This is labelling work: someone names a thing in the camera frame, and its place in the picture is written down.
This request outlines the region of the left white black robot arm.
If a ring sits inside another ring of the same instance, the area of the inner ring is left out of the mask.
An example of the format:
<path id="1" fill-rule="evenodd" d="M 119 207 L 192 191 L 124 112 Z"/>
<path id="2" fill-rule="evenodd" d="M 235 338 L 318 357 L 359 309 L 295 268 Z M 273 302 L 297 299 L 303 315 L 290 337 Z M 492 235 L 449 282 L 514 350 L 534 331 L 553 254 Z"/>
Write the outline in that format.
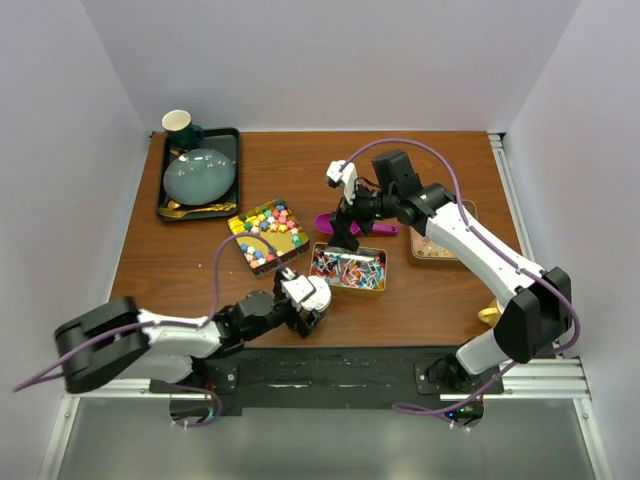
<path id="1" fill-rule="evenodd" d="M 282 325 L 306 338 L 331 300 L 320 277 L 286 269 L 276 274 L 272 292 L 255 290 L 211 318 L 155 314 L 120 297 L 58 327 L 54 338 L 72 394 L 117 378 L 160 380 L 196 392 L 207 380 L 199 361 L 229 357 Z"/>

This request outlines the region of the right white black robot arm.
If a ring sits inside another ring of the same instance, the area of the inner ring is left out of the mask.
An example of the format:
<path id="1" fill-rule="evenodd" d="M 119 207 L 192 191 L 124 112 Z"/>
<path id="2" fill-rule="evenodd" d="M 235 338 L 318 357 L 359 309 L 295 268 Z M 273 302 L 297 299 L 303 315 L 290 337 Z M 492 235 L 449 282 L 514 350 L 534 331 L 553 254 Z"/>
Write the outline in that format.
<path id="1" fill-rule="evenodd" d="M 545 269 L 520 256 L 472 218 L 457 192 L 422 184 L 409 155 L 391 150 L 372 161 L 377 183 L 368 188 L 353 163 L 333 161 L 327 183 L 342 188 L 330 217 L 329 244 L 354 251 L 353 224 L 369 233 L 380 219 L 395 219 L 444 247 L 480 278 L 501 306 L 497 324 L 435 361 L 430 381 L 469 392 L 481 375 L 505 361 L 525 364 L 575 329 L 571 280 L 559 267 Z"/>

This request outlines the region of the white jar lid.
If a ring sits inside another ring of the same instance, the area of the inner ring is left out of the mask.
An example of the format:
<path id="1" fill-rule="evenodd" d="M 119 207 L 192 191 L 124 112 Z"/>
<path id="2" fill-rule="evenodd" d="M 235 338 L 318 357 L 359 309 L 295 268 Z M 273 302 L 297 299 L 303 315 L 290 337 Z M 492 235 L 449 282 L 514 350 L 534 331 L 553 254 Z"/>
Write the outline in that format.
<path id="1" fill-rule="evenodd" d="M 303 302 L 303 307 L 308 311 L 323 313 L 331 304 L 331 289 L 322 277 L 309 276 L 308 280 L 311 283 L 312 292 Z"/>

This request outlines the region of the gold tin of star candies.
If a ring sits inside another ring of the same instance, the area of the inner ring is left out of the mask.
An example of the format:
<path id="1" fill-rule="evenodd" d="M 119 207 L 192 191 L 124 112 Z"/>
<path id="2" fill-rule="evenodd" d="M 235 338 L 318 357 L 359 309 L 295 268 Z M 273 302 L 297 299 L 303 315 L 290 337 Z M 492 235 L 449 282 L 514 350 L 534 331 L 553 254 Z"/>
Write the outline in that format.
<path id="1" fill-rule="evenodd" d="M 227 225 L 232 235 L 257 235 L 275 249 L 276 254 L 273 254 L 262 241 L 253 237 L 236 239 L 249 269 L 257 277 L 278 267 L 276 256 L 288 263 L 310 248 L 308 234 L 283 198 L 268 201 L 236 215 L 227 221 Z"/>

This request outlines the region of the gold tin of gummy candies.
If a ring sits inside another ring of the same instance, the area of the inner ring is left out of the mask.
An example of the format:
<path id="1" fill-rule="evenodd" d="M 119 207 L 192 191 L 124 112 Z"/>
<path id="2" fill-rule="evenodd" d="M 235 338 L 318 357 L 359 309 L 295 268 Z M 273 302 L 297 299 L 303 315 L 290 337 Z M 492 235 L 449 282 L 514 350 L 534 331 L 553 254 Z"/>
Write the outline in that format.
<path id="1" fill-rule="evenodd" d="M 409 260 L 415 265 L 459 265 L 459 259 L 446 248 L 437 244 L 428 237 L 420 236 L 412 227 L 409 233 Z"/>

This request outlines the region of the gold tin of lollipops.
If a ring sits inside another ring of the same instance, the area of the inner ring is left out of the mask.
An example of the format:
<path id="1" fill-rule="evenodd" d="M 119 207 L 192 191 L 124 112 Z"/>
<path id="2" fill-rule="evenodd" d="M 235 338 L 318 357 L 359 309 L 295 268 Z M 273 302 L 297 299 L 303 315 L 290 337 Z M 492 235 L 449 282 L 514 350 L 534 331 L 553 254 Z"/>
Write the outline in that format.
<path id="1" fill-rule="evenodd" d="M 335 294 L 378 298 L 387 286 L 387 252 L 364 247 L 350 251 L 316 243 L 310 274 L 323 279 Z"/>

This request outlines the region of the magenta plastic scoop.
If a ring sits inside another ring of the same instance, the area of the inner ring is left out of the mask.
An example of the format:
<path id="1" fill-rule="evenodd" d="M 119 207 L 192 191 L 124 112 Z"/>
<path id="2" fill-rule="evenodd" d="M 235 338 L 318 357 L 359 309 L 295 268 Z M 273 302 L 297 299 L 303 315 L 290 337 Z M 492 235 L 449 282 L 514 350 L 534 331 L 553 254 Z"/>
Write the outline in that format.
<path id="1" fill-rule="evenodd" d="M 321 233 L 325 233 L 329 235 L 333 234 L 333 227 L 330 223 L 329 212 L 318 215 L 314 220 L 314 226 Z M 359 228 L 359 226 L 355 222 L 351 223 L 350 231 L 353 235 L 362 234 L 362 230 Z M 369 232 L 369 235 L 397 236 L 398 233 L 399 233 L 399 228 L 395 225 L 374 223 L 371 231 Z"/>

